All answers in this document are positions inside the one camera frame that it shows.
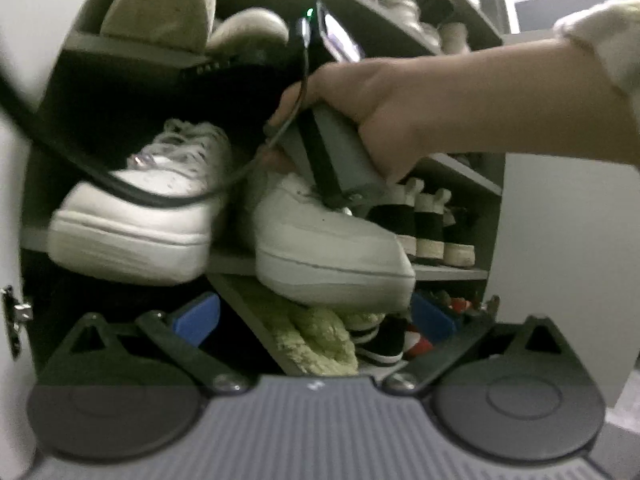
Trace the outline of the person's forearm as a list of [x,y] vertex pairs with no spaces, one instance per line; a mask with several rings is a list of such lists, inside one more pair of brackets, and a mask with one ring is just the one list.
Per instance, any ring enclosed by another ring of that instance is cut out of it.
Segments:
[[431,152],[639,162],[639,3],[608,0],[551,39],[439,60]]

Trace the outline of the person's hand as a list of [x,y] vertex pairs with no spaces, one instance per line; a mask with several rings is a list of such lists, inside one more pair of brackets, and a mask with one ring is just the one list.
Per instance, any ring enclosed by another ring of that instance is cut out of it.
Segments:
[[303,107],[326,104],[354,122],[378,174],[395,183],[419,159],[456,144],[451,104],[435,87],[441,81],[437,61],[429,56],[328,63],[309,77]]

